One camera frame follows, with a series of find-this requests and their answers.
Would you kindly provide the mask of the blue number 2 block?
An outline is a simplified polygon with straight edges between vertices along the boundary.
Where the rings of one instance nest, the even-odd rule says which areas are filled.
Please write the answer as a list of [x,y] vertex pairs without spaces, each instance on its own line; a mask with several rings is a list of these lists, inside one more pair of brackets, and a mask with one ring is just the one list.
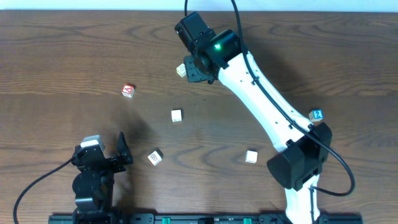
[[322,110],[312,110],[308,114],[308,117],[311,122],[319,122],[324,118],[323,111]]

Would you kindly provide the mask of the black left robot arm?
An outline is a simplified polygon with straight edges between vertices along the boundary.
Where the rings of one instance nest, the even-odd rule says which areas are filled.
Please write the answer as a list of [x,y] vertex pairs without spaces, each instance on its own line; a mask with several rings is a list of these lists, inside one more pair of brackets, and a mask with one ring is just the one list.
[[113,206],[114,175],[133,163],[123,132],[119,133],[116,150],[118,155],[106,158],[99,135],[85,137],[75,146],[72,164],[80,173],[72,183],[76,204],[73,223],[123,222],[121,212]]

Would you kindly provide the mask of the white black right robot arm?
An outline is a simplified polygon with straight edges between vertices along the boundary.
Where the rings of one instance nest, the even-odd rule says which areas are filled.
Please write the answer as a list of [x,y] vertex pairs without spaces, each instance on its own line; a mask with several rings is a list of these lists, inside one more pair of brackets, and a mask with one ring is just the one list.
[[291,223],[315,223],[317,183],[330,153],[331,129],[294,109],[261,72],[240,32],[216,34],[199,13],[181,19],[175,32],[189,51],[183,60],[190,83],[218,80],[229,88],[264,128],[277,155],[267,161],[285,189],[285,214]]

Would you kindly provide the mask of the white block near right arm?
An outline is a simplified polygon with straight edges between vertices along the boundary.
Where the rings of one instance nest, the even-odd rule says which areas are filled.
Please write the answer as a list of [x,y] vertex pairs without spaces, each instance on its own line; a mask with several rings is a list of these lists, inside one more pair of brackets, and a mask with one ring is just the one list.
[[255,164],[257,162],[257,157],[258,157],[257,151],[248,150],[246,151],[245,162]]

